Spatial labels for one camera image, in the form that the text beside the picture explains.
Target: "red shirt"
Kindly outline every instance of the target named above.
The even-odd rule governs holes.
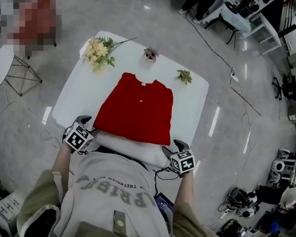
[[[93,126],[127,139],[170,145],[172,90],[124,73],[101,106]]]

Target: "small succulent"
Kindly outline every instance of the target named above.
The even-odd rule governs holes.
[[[153,60],[153,62],[156,63],[157,56],[159,57],[158,50],[155,50],[152,47],[147,47],[144,52],[147,59]]]
[[[187,85],[187,83],[192,83],[192,77],[190,71],[187,70],[177,70],[180,75],[177,77],[177,80],[180,80],[182,83]]]

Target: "gray floor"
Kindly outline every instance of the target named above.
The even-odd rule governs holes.
[[[254,189],[264,183],[279,147],[292,151],[296,147],[296,128],[287,119],[285,101],[274,99],[271,82],[280,72],[268,56],[260,56],[254,42],[245,43],[237,37],[226,45],[231,31],[217,23],[207,30],[196,26],[211,47],[235,70],[243,95],[261,113],[261,117],[247,105],[249,127],[244,101],[230,88],[240,92],[232,81],[229,85],[230,68],[215,55],[196,30],[179,15],[182,0],[56,0],[62,18],[62,35],[57,47],[49,47],[34,55],[29,63],[42,77],[43,84],[21,98],[23,104],[17,111],[6,108],[0,114],[0,179],[8,190],[27,194],[40,173],[51,168],[56,158],[55,149],[46,132],[61,138],[55,127],[42,124],[46,107],[53,107],[74,65],[79,59],[82,45],[100,30],[109,31],[126,38],[138,37],[136,42],[153,46],[170,59],[191,69],[209,83],[209,91],[198,124],[192,149],[196,160],[201,160],[195,178],[195,213],[202,224],[217,221],[217,207],[237,182],[243,189]],[[0,110],[18,96],[2,84]],[[213,135],[209,130],[217,107],[220,113]],[[49,115],[48,121],[55,124]],[[249,129],[250,146],[244,147]],[[257,144],[250,153],[254,142]],[[170,177],[171,173],[160,176]],[[158,181],[159,191],[174,200],[180,180]]]

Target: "gray t-shirt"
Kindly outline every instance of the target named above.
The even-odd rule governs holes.
[[[81,221],[113,231],[115,211],[125,213],[127,235],[169,236],[153,199],[153,176],[122,156],[93,152],[79,164],[54,232],[73,237]]]

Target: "shoe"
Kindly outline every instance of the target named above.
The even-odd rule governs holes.
[[[196,18],[193,19],[193,22],[195,24],[198,24],[198,25],[204,25],[205,24],[205,22],[203,22],[202,20],[197,20]]]
[[[183,10],[183,9],[180,9],[178,11],[179,14],[187,14],[187,15],[190,15],[191,12],[192,12],[193,8],[189,9],[189,10]]]

